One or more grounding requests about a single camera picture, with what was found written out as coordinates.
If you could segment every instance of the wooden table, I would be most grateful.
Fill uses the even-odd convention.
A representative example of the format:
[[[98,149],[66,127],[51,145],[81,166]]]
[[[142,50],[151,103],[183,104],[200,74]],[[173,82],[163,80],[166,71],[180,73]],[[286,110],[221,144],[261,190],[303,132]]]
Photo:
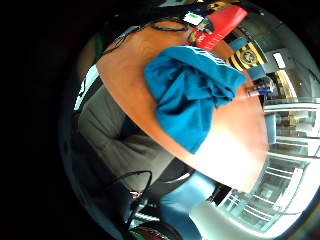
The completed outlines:
[[[177,23],[163,24],[173,27]],[[252,84],[246,72],[248,81],[239,88],[236,98],[214,111],[212,134],[196,154],[173,140],[156,119],[157,103],[144,80],[144,67],[163,49],[185,44],[188,34],[151,27],[133,33],[98,61],[100,77],[124,112],[165,149],[212,179],[249,192],[264,165],[268,143],[259,99],[245,94],[245,86]],[[233,54],[224,41],[213,52],[224,59]]]

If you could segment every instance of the blue chair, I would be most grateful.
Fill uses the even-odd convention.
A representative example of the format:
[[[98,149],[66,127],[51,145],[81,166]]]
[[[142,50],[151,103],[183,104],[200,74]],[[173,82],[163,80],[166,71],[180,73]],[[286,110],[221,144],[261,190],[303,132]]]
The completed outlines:
[[[266,113],[264,115],[264,119],[266,121],[267,134],[268,134],[268,143],[274,144],[276,143],[276,114],[275,113]]]
[[[242,48],[244,45],[246,45],[248,42],[249,41],[246,38],[239,37],[231,41],[229,45],[234,51],[237,51],[240,48]],[[248,69],[248,73],[253,81],[266,76],[266,73],[263,70],[263,67],[261,65]]]
[[[184,240],[201,240],[189,212],[210,197],[215,188],[211,178],[195,171],[183,184],[160,199],[161,220],[175,227]]]

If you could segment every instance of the black cable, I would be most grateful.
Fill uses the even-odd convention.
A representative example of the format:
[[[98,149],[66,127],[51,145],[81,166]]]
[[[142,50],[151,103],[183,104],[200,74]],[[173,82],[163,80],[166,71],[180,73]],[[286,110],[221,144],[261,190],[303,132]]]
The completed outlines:
[[[170,21],[170,22],[176,22],[176,23],[180,23],[183,25],[183,27],[180,27],[180,28],[168,28],[168,27],[161,27],[161,26],[158,26],[157,23],[160,23],[160,22],[164,22],[164,21]],[[172,31],[172,32],[181,32],[181,31],[187,31],[189,29],[189,24],[187,24],[186,22],[184,22],[183,20],[177,18],[177,17],[164,17],[164,18],[160,18],[160,19],[157,19],[157,20],[154,20],[154,21],[151,21],[151,22],[148,22],[144,25],[141,25],[141,26],[135,26],[132,30],[129,30],[128,32],[125,32],[124,34],[121,34],[119,37],[117,37],[115,39],[115,41],[117,41],[115,43],[115,46],[113,48],[110,48],[110,49],[107,49],[105,50],[101,57],[108,54],[108,53],[111,53],[112,51],[116,50],[117,48],[119,48],[123,43],[124,41],[127,39],[127,37],[131,34],[131,33],[135,33],[135,32],[138,32],[138,31],[141,31],[142,29],[144,29],[145,27],[147,26],[151,26],[152,28],[156,29],[156,30],[160,30],[160,31]]]
[[[169,22],[176,22],[176,23],[180,23],[183,25],[183,27],[179,27],[179,28],[168,28],[168,27],[161,27],[159,25],[157,25],[158,23],[161,22],[165,22],[165,21],[169,21]],[[189,25],[186,24],[186,22],[184,22],[183,20],[176,18],[176,17],[164,17],[164,18],[160,18],[157,19],[155,21],[151,21],[150,26],[154,29],[160,30],[160,31],[172,31],[172,32],[181,32],[181,31],[187,31],[189,29]]]
[[[151,185],[151,180],[152,180],[152,172],[151,172],[150,170],[137,171],[137,172],[138,172],[137,174],[149,173],[149,178],[148,178],[147,184],[146,184],[146,186],[144,187],[144,189],[143,189],[140,197],[139,197],[135,202],[133,202],[132,205],[131,205],[131,207],[133,208],[133,210],[132,210],[132,212],[131,212],[131,214],[130,214],[130,216],[129,216],[129,218],[128,218],[128,221],[127,221],[127,223],[126,223],[127,229],[130,228],[130,224],[131,224],[131,222],[132,222],[132,220],[133,220],[133,217],[134,217],[134,215],[137,213],[138,207],[139,207],[140,203],[142,202],[144,196],[146,195],[146,192],[147,192],[147,190],[149,189],[149,187],[150,187],[150,185]]]
[[[132,202],[132,205],[131,205],[131,209],[132,209],[132,212],[127,220],[127,223],[126,223],[126,228],[129,229],[130,227],[130,224],[133,220],[133,217],[134,215],[136,214],[137,210],[138,210],[138,207],[139,207],[139,204],[141,203],[141,201],[143,200],[147,190],[149,189],[150,185],[151,185],[151,180],[152,180],[152,172],[150,170],[141,170],[141,171],[134,171],[134,172],[128,172],[128,173],[125,173],[123,174],[122,176],[116,178],[113,182],[111,182],[110,184],[108,184],[108,186],[104,187],[101,191],[105,191],[107,190],[109,187],[111,187],[112,185],[120,182],[122,179],[124,178],[127,178],[127,177],[130,177],[132,175],[140,175],[142,173],[149,173],[149,178],[148,178],[148,181],[147,181],[147,184],[146,186],[144,187],[141,195],[138,197],[138,199],[135,199],[134,202]]]

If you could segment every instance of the bottle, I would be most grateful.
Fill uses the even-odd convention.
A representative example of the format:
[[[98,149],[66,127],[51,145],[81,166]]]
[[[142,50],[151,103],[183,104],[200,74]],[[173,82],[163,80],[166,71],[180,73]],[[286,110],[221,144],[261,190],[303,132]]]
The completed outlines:
[[[275,88],[275,85],[272,79],[268,76],[260,78],[254,81],[254,85],[247,87],[246,91],[249,97],[258,96],[258,95],[266,95],[268,93],[272,93]]]

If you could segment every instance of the teal cloth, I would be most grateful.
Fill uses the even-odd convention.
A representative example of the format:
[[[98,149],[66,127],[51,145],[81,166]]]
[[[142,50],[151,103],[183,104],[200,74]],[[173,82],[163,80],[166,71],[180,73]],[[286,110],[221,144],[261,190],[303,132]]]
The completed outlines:
[[[214,108],[230,103],[247,80],[218,56],[192,46],[163,50],[144,70],[157,120],[191,153],[208,135]]]

